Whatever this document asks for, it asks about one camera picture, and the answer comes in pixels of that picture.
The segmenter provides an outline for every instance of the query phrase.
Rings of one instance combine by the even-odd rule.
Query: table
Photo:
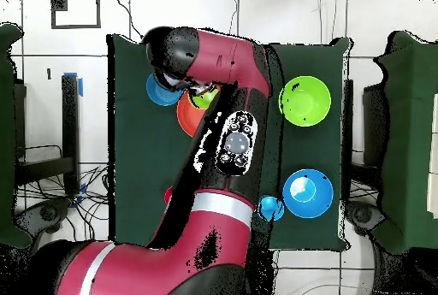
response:
[[[114,239],[118,242],[144,245],[160,222],[165,210],[163,195],[173,185],[191,139],[178,124],[175,105],[158,106],[148,98],[145,82],[152,68],[145,47],[118,35],[108,43],[109,66],[114,66],[110,73],[115,77],[115,212],[110,225],[115,227]],[[280,63],[269,59],[274,88],[269,100],[260,195],[280,197],[287,177],[302,168],[324,172],[334,187],[332,206],[316,219],[300,219],[287,210],[274,224],[271,248],[346,249],[338,227],[342,73],[349,46],[349,38],[338,38],[331,45],[270,46],[272,56],[277,55]],[[332,97],[328,115],[312,128],[284,121],[278,109],[280,89],[300,75],[322,80]],[[252,228],[263,231],[266,222],[255,214]]]

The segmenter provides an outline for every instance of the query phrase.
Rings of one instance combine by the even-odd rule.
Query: blue bowl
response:
[[[300,218],[316,218],[333,202],[333,186],[324,173],[301,169],[292,174],[283,187],[286,207]]]
[[[169,91],[162,88],[155,80],[154,75],[150,74],[146,81],[146,93],[149,98],[161,106],[170,106],[178,103],[184,91]]]
[[[263,196],[258,203],[258,215],[267,221],[274,217],[274,221],[280,220],[284,214],[284,204],[281,200],[272,196]]]

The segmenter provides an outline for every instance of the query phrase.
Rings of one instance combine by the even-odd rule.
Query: green bowl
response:
[[[218,89],[215,88],[197,97],[189,94],[190,104],[196,109],[206,110],[210,106],[217,93]]]
[[[313,76],[290,80],[278,97],[280,112],[299,127],[311,127],[322,121],[332,102],[328,87]]]

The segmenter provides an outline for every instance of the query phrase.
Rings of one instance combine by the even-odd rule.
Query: white stripe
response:
[[[251,227],[252,208],[237,198],[220,193],[197,193],[192,211],[208,211],[233,217]]]
[[[115,245],[113,243],[110,243],[109,245],[106,245],[102,251],[98,253],[98,255],[94,258],[92,264],[90,265],[90,268],[88,268],[88,271],[86,272],[86,277],[84,278],[84,281],[82,282],[82,287],[80,289],[79,295],[90,295],[90,291],[92,289],[92,281],[94,277],[96,276],[96,273],[102,264],[102,261],[106,258],[106,256],[115,248]]]

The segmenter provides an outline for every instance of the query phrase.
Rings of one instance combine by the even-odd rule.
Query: blue tape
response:
[[[82,202],[82,197],[77,197],[76,202],[80,204]],[[70,204],[70,209],[75,209],[75,208],[76,208],[75,204]]]
[[[80,97],[84,96],[84,89],[83,89],[83,85],[82,85],[82,78],[80,78],[79,82],[78,82],[78,92],[79,92]]]

